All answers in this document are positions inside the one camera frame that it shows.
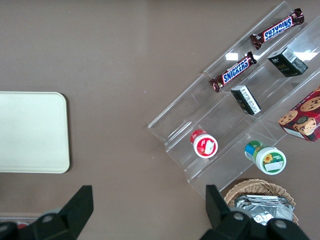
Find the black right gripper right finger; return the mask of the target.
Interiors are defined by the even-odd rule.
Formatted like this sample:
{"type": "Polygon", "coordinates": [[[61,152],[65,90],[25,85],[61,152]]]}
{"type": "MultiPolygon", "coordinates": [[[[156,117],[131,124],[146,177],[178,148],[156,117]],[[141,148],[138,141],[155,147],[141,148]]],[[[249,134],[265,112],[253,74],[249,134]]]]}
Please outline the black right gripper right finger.
{"type": "Polygon", "coordinates": [[[303,230],[290,220],[272,218],[267,225],[247,214],[230,210],[217,187],[206,186],[205,209],[211,229],[202,240],[308,240],[303,230]]]}

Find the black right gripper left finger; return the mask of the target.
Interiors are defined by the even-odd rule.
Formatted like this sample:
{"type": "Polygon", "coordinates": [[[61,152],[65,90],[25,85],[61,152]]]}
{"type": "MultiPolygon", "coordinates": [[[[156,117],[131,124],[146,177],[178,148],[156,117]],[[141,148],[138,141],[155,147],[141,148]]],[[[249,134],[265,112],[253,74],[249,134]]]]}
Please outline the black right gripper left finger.
{"type": "Polygon", "coordinates": [[[76,240],[94,211],[93,188],[83,185],[57,213],[47,213],[18,228],[13,221],[0,223],[2,240],[76,240]]]}

